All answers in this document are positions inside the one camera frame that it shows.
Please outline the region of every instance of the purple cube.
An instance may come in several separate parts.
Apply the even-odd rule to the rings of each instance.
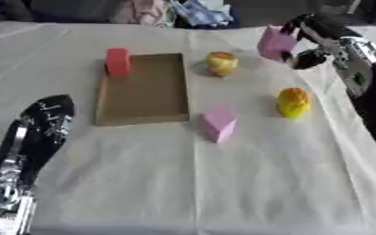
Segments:
[[[258,51],[265,58],[282,62],[281,52],[291,51],[296,43],[292,35],[282,34],[280,30],[267,26],[258,44]]]
[[[203,129],[212,142],[220,143],[234,132],[236,122],[231,111],[216,107],[204,114]]]

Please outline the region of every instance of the cube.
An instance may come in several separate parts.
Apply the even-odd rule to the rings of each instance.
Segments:
[[[203,131],[214,143],[227,140],[234,132],[236,119],[231,111],[224,107],[216,107],[204,114]]]
[[[105,68],[110,77],[125,77],[131,73],[129,52],[124,48],[111,48],[106,51]]]
[[[258,43],[260,55],[277,62],[282,62],[282,51],[291,51],[297,41],[292,35],[282,34],[280,30],[267,26]]]

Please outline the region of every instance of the apple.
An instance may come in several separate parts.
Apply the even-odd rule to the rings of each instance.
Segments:
[[[206,57],[206,65],[211,73],[225,76],[232,73],[238,66],[238,58],[233,53],[215,51]]]

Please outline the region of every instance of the red cube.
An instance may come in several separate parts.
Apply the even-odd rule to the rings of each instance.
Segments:
[[[129,51],[124,48],[111,48],[106,51],[106,72],[110,77],[125,77],[131,73]]]

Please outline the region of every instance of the table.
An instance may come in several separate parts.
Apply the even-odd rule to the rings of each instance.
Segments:
[[[376,42],[376,28],[355,28]],[[294,72],[259,57],[263,28],[191,31],[131,25],[0,23],[0,142],[33,101],[70,94],[70,141],[38,179],[34,234],[376,234],[376,143],[330,63]],[[299,50],[309,46],[301,43]],[[191,122],[93,126],[105,49],[182,52]],[[212,50],[234,51],[232,77],[204,74]],[[302,87],[300,119],[275,96]],[[198,131],[213,106],[232,109],[232,139]]]

